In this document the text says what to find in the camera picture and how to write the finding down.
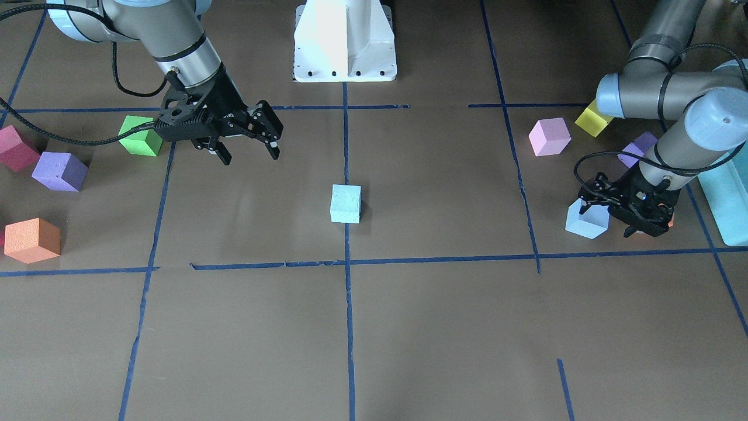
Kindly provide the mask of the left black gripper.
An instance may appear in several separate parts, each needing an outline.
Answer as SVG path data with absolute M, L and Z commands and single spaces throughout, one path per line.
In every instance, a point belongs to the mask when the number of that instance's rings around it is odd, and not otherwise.
M 667 224 L 678 202 L 678 190 L 668 190 L 669 186 L 666 180 L 650 184 L 638 166 L 614 183 L 599 171 L 594 179 L 581 184 L 580 212 L 596 205 L 609 206 L 610 216 L 628 225 L 625 238 L 636 232 L 657 237 L 670 231 Z

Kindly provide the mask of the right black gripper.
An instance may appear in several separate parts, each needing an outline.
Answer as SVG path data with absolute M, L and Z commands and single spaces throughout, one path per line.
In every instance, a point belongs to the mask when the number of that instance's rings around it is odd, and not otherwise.
M 273 160 L 280 157 L 278 141 L 283 123 L 267 101 L 254 108 L 245 104 L 224 64 L 208 80 L 186 87 L 175 70 L 166 79 L 170 88 L 161 102 L 153 130 L 167 142 L 193 140 L 197 150 L 205 150 L 230 165 L 232 155 L 219 137 L 248 136 L 264 142 Z

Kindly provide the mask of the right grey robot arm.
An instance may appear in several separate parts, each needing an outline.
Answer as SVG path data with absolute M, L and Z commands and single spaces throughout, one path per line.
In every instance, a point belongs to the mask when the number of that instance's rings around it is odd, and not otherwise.
M 267 101 L 248 106 L 229 76 L 198 16 L 209 1 L 54 1 L 49 16 L 75 40 L 139 41 L 155 59 L 170 88 L 154 131 L 167 142 L 189 140 L 224 164 L 224 137 L 261 141 L 278 159 L 283 124 Z

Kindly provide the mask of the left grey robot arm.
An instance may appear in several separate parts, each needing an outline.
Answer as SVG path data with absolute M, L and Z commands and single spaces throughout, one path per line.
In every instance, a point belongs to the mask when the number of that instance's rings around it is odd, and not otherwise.
M 597 107 L 615 118 L 671 120 L 670 130 L 628 170 L 612 181 L 603 173 L 580 181 L 583 215 L 606 207 L 627 224 L 625 237 L 657 237 L 670 229 L 681 189 L 703 171 L 724 165 L 746 142 L 746 65 L 732 63 L 707 72 L 677 72 L 702 13 L 703 1 L 660 1 L 619 74 L 598 85 Z

